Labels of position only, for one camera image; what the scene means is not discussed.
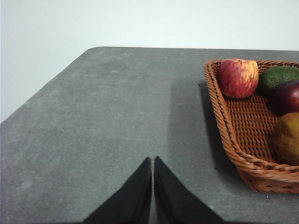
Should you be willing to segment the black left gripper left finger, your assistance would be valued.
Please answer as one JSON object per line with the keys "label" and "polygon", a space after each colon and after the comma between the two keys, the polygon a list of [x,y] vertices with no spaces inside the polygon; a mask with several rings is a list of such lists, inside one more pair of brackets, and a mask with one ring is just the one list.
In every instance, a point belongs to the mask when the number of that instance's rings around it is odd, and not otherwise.
{"label": "black left gripper left finger", "polygon": [[147,224],[151,198],[151,159],[147,157],[122,187],[92,212],[83,223]]}

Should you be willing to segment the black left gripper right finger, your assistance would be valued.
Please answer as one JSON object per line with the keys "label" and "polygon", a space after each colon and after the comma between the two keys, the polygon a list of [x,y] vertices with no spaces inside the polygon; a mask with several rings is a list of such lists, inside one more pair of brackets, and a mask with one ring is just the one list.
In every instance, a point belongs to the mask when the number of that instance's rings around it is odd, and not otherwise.
{"label": "black left gripper right finger", "polygon": [[158,213],[170,224],[224,223],[183,185],[158,156],[154,159],[154,192]]}

